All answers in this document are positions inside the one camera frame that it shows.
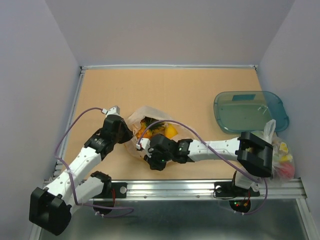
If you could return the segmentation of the orange printed plastic bag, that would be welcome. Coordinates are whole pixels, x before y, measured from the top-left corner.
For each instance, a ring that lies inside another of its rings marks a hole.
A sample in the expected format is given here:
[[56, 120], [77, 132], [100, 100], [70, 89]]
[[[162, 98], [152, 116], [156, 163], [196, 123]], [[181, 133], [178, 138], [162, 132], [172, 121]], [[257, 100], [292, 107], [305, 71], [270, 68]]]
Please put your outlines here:
[[[152, 121], [174, 120], [169, 114], [150, 106], [142, 106], [128, 117], [128, 119], [125, 122], [129, 129], [132, 130], [134, 137], [130, 141], [126, 142], [124, 145], [128, 153], [136, 159], [143, 159], [143, 157], [141, 157], [138, 154], [138, 151], [136, 150], [136, 144], [140, 135], [144, 132], [145, 128], [147, 127], [146, 124], [142, 123], [142, 121], [145, 118], [153, 119]], [[196, 139], [195, 134], [193, 134], [190, 130], [177, 123], [162, 122], [160, 124], [162, 125], [161, 127], [159, 127], [158, 131], [160, 134], [164, 134], [165, 127], [167, 126], [167, 124], [172, 124], [175, 127], [178, 134], [171, 138], [171, 140], [177, 142], [178, 140], [182, 139]]]

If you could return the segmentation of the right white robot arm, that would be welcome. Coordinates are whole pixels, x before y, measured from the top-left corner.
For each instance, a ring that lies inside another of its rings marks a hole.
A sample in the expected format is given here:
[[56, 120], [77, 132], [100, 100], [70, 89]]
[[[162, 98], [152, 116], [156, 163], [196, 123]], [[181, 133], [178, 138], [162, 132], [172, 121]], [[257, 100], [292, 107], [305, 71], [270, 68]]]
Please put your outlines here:
[[162, 171], [167, 162], [179, 164], [196, 163], [205, 160], [223, 160], [236, 168], [234, 180], [230, 182], [231, 192], [242, 195], [247, 190], [257, 193], [258, 181], [272, 175], [273, 146], [251, 132], [242, 132], [239, 137], [221, 141], [200, 141], [181, 139], [174, 141], [162, 134], [151, 139], [142, 138], [136, 148], [144, 155], [150, 169]]

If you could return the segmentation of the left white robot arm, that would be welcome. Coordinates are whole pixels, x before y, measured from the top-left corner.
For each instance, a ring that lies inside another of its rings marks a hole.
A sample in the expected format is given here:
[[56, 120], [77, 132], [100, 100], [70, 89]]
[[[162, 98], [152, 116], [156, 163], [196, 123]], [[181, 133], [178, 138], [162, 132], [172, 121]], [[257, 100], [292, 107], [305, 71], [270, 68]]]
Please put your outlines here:
[[115, 197], [112, 178], [95, 171], [85, 176], [114, 149], [116, 144], [128, 142], [133, 133], [118, 114], [107, 115], [103, 125], [81, 148], [77, 157], [58, 178], [44, 188], [36, 187], [30, 195], [29, 221], [60, 235], [69, 225], [72, 215], [96, 197]]

